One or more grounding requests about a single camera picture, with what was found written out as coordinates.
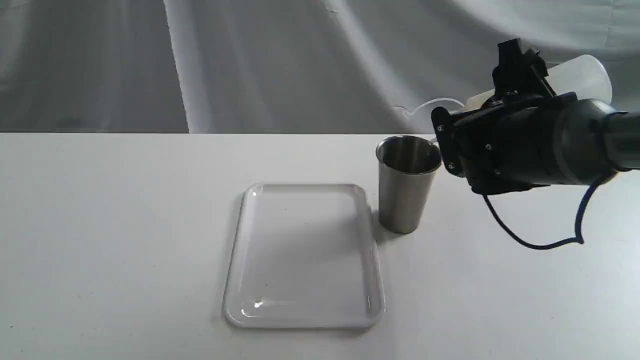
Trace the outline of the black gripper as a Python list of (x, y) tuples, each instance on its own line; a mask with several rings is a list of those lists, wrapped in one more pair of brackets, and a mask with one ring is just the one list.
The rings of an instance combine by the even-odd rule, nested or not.
[(556, 123), (576, 94), (556, 95), (540, 51), (523, 50), (521, 39), (497, 48), (493, 98), (522, 98), (466, 112), (434, 108), (430, 118), (445, 170), (466, 179), (478, 195), (574, 185), (574, 176), (559, 163)]

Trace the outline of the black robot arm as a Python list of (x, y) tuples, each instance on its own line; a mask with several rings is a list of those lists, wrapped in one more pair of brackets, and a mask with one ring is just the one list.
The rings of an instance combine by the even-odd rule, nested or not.
[(518, 38), (498, 44), (492, 91), (463, 109), (432, 110), (446, 170), (473, 193), (500, 195), (551, 185), (591, 185), (639, 168), (639, 113), (611, 105), (603, 64), (579, 55), (549, 68)]

